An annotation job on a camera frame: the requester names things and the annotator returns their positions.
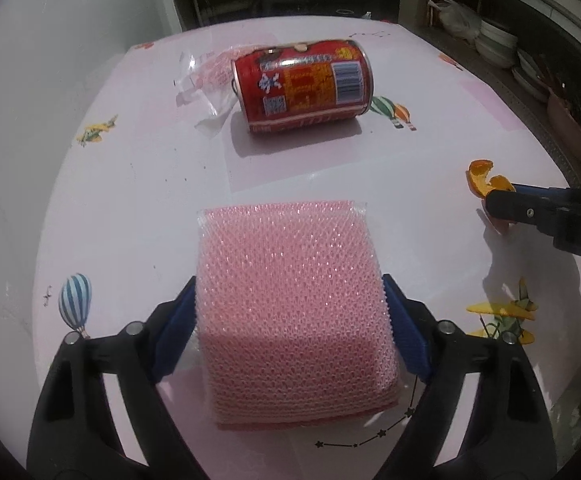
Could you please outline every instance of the white table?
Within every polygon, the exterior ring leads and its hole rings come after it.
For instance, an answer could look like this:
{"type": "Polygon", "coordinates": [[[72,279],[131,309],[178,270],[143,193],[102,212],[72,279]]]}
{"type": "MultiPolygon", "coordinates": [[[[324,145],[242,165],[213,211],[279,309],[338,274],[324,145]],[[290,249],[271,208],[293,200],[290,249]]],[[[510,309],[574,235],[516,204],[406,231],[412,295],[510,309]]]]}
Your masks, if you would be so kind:
{"type": "MultiPolygon", "coordinates": [[[[581,363],[581,258],[555,250],[549,238],[529,226],[517,225],[507,237],[499,236],[484,223],[464,171],[471,160],[490,158],[495,171],[513,182],[564,187],[563,176],[488,86],[440,59],[439,51],[404,28],[292,17],[185,32],[131,49],[75,136],[115,115],[116,126],[102,134],[101,142],[73,143],[46,213],[32,306],[40,383],[68,332],[57,294],[69,275],[82,272],[92,282],[89,334],[117,333],[173,299],[195,273],[200,209],[299,200],[366,203],[382,272],[391,273],[438,319],[453,319],[467,332],[480,328],[478,317],[465,310],[468,305],[508,301],[524,276],[539,306],[537,320],[526,325],[537,341],[526,350],[549,406],[581,363]],[[205,117],[202,101],[176,104],[173,80],[180,75],[183,52],[198,56],[231,44],[349,36],[366,49],[375,95],[405,105],[416,131],[398,130],[387,117],[368,112],[356,122],[256,140],[237,105],[221,131],[208,136],[195,128],[205,117]]],[[[358,449],[317,448],[315,442],[369,438],[401,417],[413,386],[413,378],[406,377],[403,405],[371,420],[231,433],[216,430],[201,409],[193,345],[185,356],[177,380],[160,387],[212,479],[370,479],[394,446],[401,424],[358,449]]],[[[107,380],[113,414],[127,454],[136,458],[140,453],[129,437],[114,382],[107,380]]],[[[467,420],[470,403],[462,401],[457,420],[467,420]]],[[[453,425],[440,461],[452,457],[461,436],[461,428],[453,425]]]]}

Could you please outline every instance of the white plastic bag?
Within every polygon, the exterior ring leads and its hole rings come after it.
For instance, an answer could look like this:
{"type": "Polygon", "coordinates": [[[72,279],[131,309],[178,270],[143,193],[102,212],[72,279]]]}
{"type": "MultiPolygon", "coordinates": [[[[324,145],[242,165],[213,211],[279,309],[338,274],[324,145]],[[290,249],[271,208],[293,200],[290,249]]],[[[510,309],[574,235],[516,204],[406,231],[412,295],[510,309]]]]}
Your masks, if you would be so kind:
{"type": "Polygon", "coordinates": [[[481,29],[479,14],[454,0],[442,0],[438,4],[429,1],[428,4],[439,11],[439,20],[449,34],[475,44],[481,29]]]}

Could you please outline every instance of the wall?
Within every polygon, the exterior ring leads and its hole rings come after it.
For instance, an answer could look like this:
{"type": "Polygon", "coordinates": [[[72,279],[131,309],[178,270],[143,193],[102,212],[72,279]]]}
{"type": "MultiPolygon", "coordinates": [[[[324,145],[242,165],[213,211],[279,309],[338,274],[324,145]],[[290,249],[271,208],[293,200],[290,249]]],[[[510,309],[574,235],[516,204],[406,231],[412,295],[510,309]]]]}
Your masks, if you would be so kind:
{"type": "Polygon", "coordinates": [[[30,305],[43,301],[31,295],[50,193],[112,67],[165,23],[161,0],[0,0],[0,438],[21,462],[40,390],[30,305]]]}

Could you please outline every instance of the hot air balloon print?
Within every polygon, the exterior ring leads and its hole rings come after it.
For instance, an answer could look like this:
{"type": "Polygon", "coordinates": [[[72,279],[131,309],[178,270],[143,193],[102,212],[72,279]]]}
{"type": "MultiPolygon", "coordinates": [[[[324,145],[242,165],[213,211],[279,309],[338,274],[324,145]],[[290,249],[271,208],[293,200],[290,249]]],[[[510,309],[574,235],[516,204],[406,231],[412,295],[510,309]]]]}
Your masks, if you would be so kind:
{"type": "Polygon", "coordinates": [[[59,292],[61,319],[84,338],[88,338],[85,326],[92,296],[93,286],[83,274],[75,274],[68,278],[59,292]]]}
{"type": "Polygon", "coordinates": [[[403,128],[403,124],[395,117],[395,104],[390,99],[382,96],[373,96],[370,109],[376,114],[388,117],[395,125],[395,128],[403,128]]]}
{"type": "Polygon", "coordinates": [[[411,129],[411,131],[415,131],[417,128],[413,126],[413,123],[410,121],[410,112],[408,108],[403,105],[395,105],[395,116],[399,117],[406,125],[411,129]]]}
{"type": "Polygon", "coordinates": [[[395,128],[403,128],[403,124],[401,124],[401,122],[404,122],[412,131],[417,129],[410,121],[410,112],[408,111],[408,108],[403,105],[396,105],[387,97],[373,96],[370,109],[375,113],[388,117],[395,125],[395,128]]]}

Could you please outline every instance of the red can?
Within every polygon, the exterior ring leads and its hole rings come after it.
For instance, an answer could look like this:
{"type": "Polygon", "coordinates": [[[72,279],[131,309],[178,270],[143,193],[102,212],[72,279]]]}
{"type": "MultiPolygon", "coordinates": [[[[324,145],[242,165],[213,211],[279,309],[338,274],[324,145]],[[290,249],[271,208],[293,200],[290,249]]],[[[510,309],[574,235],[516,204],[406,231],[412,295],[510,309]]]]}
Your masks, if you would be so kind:
{"type": "Polygon", "coordinates": [[[352,40],[255,50],[233,61],[233,76],[252,133],[355,117],[373,94],[368,57],[352,40]]]}

